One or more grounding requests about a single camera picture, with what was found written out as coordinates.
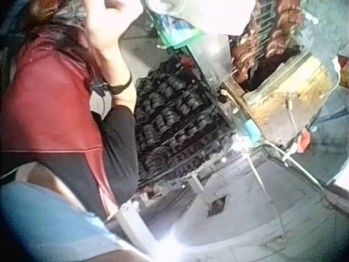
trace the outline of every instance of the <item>hand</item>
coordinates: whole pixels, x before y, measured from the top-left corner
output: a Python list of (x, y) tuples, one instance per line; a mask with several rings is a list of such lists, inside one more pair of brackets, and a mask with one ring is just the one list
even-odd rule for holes
[(92, 45), (102, 54), (118, 49), (119, 37), (143, 12), (140, 0), (83, 0), (86, 29)]

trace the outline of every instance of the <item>light blue shorts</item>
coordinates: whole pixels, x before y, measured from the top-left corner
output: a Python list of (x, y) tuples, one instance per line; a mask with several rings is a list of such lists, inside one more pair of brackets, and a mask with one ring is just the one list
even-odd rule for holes
[(94, 214), (81, 212), (34, 184), (15, 181), (3, 186), (1, 213), (36, 261), (81, 261), (119, 249), (134, 250)]

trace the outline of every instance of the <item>black wristwatch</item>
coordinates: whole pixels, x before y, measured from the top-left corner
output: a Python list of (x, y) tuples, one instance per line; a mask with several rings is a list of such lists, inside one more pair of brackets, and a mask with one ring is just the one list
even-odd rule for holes
[(127, 81), (125, 85), (111, 86), (107, 82), (104, 83), (106, 85), (106, 89), (113, 95), (121, 94), (126, 88), (128, 88), (132, 84), (132, 74), (130, 72), (130, 79)]

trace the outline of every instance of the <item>floor drain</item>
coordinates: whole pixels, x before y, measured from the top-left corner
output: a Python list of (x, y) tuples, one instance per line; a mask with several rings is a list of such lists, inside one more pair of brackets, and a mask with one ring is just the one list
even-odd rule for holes
[(225, 207), (225, 199), (226, 199), (226, 195), (216, 199), (212, 202), (210, 210), (208, 211), (207, 217), (211, 217), (211, 216), (215, 216), (218, 214), (221, 214), (224, 210)]

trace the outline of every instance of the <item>woman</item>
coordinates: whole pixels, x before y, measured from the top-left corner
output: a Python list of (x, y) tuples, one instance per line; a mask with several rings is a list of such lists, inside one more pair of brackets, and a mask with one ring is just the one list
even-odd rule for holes
[[(38, 261), (99, 261), (124, 249), (99, 218), (138, 183), (136, 90), (118, 39), (142, 5), (83, 3), (69, 1), (31, 32), (2, 100), (2, 216)], [(96, 81), (113, 98), (103, 120), (89, 109)]]

